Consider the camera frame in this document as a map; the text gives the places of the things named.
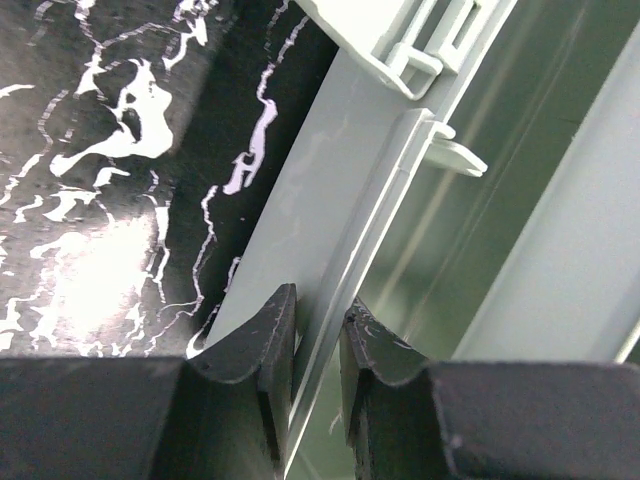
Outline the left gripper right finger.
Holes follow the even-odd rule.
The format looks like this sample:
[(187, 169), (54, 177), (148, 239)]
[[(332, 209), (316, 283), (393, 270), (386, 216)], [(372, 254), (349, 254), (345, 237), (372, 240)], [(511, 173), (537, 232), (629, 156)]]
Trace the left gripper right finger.
[(429, 423), (426, 358), (376, 319), (357, 298), (340, 334), (345, 435), (354, 445), (359, 416), (373, 404), (373, 427), (387, 449), (421, 450)]

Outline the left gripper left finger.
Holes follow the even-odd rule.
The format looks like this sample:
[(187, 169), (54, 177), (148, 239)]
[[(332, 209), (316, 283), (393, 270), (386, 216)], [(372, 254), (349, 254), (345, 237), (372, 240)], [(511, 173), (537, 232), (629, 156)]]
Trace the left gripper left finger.
[(246, 323), (194, 358), (195, 366), (216, 388), (217, 420), (207, 433), (217, 436), (215, 451), (250, 452), (269, 463), (286, 461), (295, 352), (296, 286), (280, 285)]

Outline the clear plastic tool box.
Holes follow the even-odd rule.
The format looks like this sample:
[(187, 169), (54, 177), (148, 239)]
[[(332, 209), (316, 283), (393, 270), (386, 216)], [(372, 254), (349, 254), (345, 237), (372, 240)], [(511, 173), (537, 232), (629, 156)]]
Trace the clear plastic tool box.
[(639, 5), (518, 1), (419, 105), (336, 56), (209, 334), (298, 293), (290, 479), (350, 479), (338, 336), (360, 299), (434, 360), (639, 347)]

